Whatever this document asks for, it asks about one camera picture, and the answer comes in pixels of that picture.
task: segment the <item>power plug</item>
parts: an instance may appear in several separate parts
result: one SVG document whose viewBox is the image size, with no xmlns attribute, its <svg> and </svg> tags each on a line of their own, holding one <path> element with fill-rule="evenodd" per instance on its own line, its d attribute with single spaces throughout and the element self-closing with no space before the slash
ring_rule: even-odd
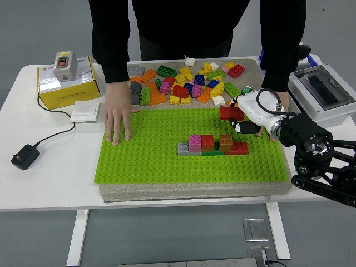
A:
<svg viewBox="0 0 356 267">
<path fill-rule="evenodd" d="M 26 170 L 38 158 L 39 151 L 35 146 L 25 145 L 16 155 L 13 155 L 11 163 L 21 170 Z"/>
</svg>

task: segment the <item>left hand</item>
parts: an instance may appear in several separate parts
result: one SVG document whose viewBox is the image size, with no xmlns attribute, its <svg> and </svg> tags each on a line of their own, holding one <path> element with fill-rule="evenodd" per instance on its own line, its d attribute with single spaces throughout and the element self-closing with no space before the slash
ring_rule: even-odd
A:
<svg viewBox="0 0 356 267">
<path fill-rule="evenodd" d="M 289 107 L 289 94 L 288 92 L 276 92 L 277 95 L 280 98 L 280 101 L 282 103 L 282 106 L 284 107 L 285 112 L 288 111 Z M 256 134 L 256 136 L 261 136 L 263 131 L 263 127 L 261 127 L 261 130 Z M 276 138 L 274 138 L 272 135 L 269 136 L 269 139 L 274 142 L 276 141 Z"/>
</svg>

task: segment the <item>yellow box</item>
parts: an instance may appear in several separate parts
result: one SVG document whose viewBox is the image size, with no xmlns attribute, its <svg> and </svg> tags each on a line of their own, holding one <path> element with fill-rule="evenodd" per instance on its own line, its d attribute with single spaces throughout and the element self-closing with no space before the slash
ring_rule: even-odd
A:
<svg viewBox="0 0 356 267">
<path fill-rule="evenodd" d="M 100 97 L 90 56 L 77 60 L 74 81 L 60 82 L 53 74 L 54 65 L 37 68 L 37 93 L 49 110 Z"/>
</svg>

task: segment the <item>white lego brick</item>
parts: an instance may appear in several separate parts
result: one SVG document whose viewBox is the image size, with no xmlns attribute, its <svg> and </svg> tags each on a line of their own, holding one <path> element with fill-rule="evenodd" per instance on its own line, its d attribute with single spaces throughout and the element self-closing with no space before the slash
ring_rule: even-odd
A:
<svg viewBox="0 0 356 267">
<path fill-rule="evenodd" d="M 195 64 L 195 58 L 191 58 L 191 57 L 187 57 L 184 63 L 185 66 L 189 66 L 189 67 L 194 67 L 194 64 Z"/>
<path fill-rule="evenodd" d="M 212 98 L 212 101 L 214 102 L 215 106 L 222 106 L 226 103 L 223 96 L 215 96 Z"/>
<path fill-rule="evenodd" d="M 220 66 L 216 64 L 215 62 L 210 63 L 212 65 L 212 71 L 216 71 Z"/>
</svg>

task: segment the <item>right hand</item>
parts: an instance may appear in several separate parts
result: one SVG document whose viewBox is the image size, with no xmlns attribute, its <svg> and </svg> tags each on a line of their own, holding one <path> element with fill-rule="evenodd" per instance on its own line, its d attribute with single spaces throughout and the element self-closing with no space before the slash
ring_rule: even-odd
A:
<svg viewBox="0 0 356 267">
<path fill-rule="evenodd" d="M 127 82 L 108 83 L 106 85 L 104 104 L 104 125 L 106 141 L 117 146 L 120 141 L 121 118 L 125 128 L 125 140 L 131 138 L 130 114 L 139 112 L 139 108 L 131 104 L 131 93 Z"/>
</svg>

